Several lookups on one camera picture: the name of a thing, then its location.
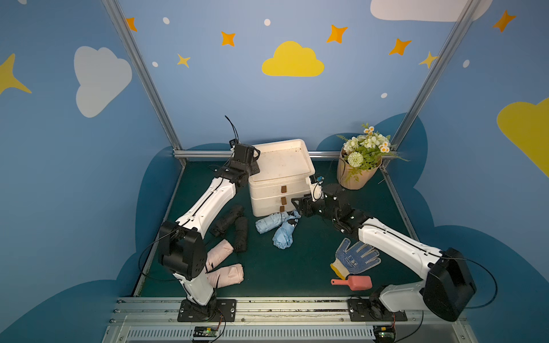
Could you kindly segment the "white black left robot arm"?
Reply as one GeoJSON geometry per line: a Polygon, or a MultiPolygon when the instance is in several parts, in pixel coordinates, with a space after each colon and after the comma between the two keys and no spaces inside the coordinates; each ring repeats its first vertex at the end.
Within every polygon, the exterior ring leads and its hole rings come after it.
{"type": "Polygon", "coordinates": [[[228,165],[220,167],[209,187],[176,222],[160,227],[157,251],[159,263],[183,286],[192,307],[210,316],[215,309],[214,287],[205,267],[207,250],[204,236],[210,224],[249,177],[260,172],[261,151],[248,144],[236,144],[228,165]]]}

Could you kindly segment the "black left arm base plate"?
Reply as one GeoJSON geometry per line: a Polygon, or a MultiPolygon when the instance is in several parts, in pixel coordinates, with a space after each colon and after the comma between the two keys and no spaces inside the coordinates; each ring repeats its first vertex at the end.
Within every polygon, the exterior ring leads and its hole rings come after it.
{"type": "Polygon", "coordinates": [[[213,299],[205,306],[183,300],[177,316],[178,322],[234,322],[237,300],[213,299]]]}

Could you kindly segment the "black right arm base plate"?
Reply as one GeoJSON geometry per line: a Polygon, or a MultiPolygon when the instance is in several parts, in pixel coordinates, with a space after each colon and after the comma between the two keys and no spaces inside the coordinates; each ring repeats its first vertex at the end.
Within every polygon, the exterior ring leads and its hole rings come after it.
{"type": "Polygon", "coordinates": [[[352,322],[406,322],[404,312],[390,312],[377,302],[369,299],[351,297],[347,300],[348,312],[352,322]]]}

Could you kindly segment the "white three drawer cabinet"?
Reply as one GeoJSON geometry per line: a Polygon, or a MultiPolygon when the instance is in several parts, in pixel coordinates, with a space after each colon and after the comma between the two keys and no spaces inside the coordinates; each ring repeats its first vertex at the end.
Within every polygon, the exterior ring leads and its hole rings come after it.
{"type": "Polygon", "coordinates": [[[295,209],[291,199],[310,194],[307,180],[315,173],[305,142],[276,141],[255,146],[260,151],[260,172],[249,178],[252,212],[266,217],[295,209]]]}

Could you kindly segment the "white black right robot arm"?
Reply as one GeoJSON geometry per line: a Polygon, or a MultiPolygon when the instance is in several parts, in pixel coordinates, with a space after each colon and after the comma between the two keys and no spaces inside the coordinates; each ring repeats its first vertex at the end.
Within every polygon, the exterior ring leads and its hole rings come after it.
{"type": "Polygon", "coordinates": [[[476,285],[463,255],[455,250],[430,247],[401,234],[363,210],[352,207],[339,184],[315,185],[311,193],[293,198],[304,217],[319,215],[344,234],[380,250],[412,270],[420,281],[382,286],[372,293],[367,308],[372,318],[385,321],[389,315],[406,311],[430,311],[454,322],[476,293],[476,285]]]}

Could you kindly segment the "light blue umbrella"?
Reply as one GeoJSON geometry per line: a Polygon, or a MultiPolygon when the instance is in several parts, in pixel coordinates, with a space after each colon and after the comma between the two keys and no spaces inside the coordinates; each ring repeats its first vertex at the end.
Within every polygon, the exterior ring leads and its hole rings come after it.
{"type": "Polygon", "coordinates": [[[285,250],[293,244],[293,232],[297,227],[300,217],[290,216],[282,223],[273,236],[273,244],[280,250],[285,250]]]}
{"type": "Polygon", "coordinates": [[[255,228],[259,234],[264,234],[293,219],[296,219],[294,212],[278,212],[257,220],[255,228]]]}

